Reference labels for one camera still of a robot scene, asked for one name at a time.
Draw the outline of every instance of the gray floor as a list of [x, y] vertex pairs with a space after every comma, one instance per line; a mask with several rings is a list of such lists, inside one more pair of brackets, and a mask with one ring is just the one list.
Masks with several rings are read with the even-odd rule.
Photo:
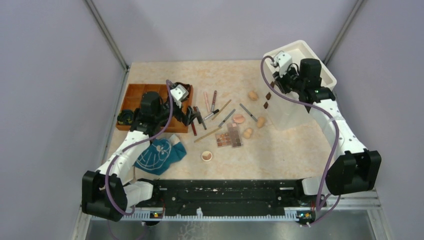
[[[366, 211], [335, 211], [311, 228], [295, 222], [160, 222], [143, 227], [140, 222], [110, 223], [120, 240], [374, 240]], [[87, 240], [111, 240], [107, 222], [91, 221]]]

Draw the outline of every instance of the makeup palette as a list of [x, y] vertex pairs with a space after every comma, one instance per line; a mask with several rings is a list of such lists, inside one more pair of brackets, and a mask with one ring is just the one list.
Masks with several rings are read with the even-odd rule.
[[218, 146], [218, 148], [232, 145], [230, 134], [228, 132], [216, 133], [215, 138], [216, 138], [216, 145]]
[[240, 135], [237, 123], [228, 123], [227, 125], [231, 146], [233, 149], [243, 147], [242, 136]]

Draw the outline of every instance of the brown wooden box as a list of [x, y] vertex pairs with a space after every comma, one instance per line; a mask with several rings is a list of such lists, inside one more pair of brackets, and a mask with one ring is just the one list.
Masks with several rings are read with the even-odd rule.
[[[162, 97], [163, 102], [167, 101], [168, 90], [165, 84], [129, 84], [128, 88], [126, 89], [120, 111], [123, 109], [130, 109], [132, 111], [136, 110], [136, 108], [140, 107], [143, 94], [152, 91], [158, 92]], [[190, 92], [188, 93], [188, 99], [182, 103], [182, 111], [184, 113], [187, 111], [187, 107], [191, 106], [192, 104], [193, 92], [193, 86], [191, 86]], [[129, 125], [119, 125], [118, 123], [116, 123], [116, 128], [120, 131], [130, 130]], [[184, 126], [184, 124], [177, 121], [175, 117], [171, 119], [171, 123], [165, 130], [166, 133], [187, 133], [188, 131], [189, 127]]]

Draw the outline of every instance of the white bin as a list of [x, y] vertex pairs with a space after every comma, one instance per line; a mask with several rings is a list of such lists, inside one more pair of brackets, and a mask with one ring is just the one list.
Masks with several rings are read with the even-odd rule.
[[[278, 49], [272, 50], [270, 52], [265, 53], [263, 56], [270, 55], [274, 57], [280, 51], [284, 51], [291, 55], [293, 63], [300, 65], [302, 59], [305, 58], [314, 58], [319, 59], [318, 56], [312, 51], [312, 49], [308, 46], [308, 44], [303, 40], [298, 40], [292, 42], [288, 45], [282, 46]], [[336, 78], [331, 74], [328, 68], [321, 62], [321, 85], [323, 87], [327, 87], [331, 90], [335, 87], [337, 81]], [[273, 73], [275, 72], [275, 68], [271, 65], [271, 60], [267, 59], [263, 66], [266, 79], [271, 83], [274, 81]], [[271, 119], [272, 123], [278, 130], [286, 130], [290, 129], [302, 124], [309, 123], [312, 121], [312, 117], [309, 116], [306, 108], [303, 105], [295, 104], [289, 101], [282, 99], [281, 97], [275, 95], [268, 86], [264, 83], [263, 79], [259, 80], [259, 99], [261, 100], [261, 104], [264, 105], [265, 102], [268, 103], [268, 107], [266, 109], [268, 113], [269, 119]], [[277, 92], [281, 93], [277, 86], [274, 87]], [[267, 100], [265, 96], [271, 93], [271, 98]], [[295, 92], [290, 92], [286, 94], [287, 97], [295, 100], [299, 100], [299, 95]]]

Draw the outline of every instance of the white wall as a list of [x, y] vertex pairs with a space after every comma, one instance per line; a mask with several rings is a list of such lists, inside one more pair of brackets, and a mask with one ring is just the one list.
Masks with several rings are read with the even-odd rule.
[[341, 110], [382, 156], [377, 192], [397, 239], [422, 239], [424, 1], [368, 1], [329, 64]]
[[94, 0], [128, 63], [249, 60], [296, 40], [324, 58], [355, 0]]
[[82, 0], [2, 0], [0, 56], [0, 239], [69, 239], [122, 69]]

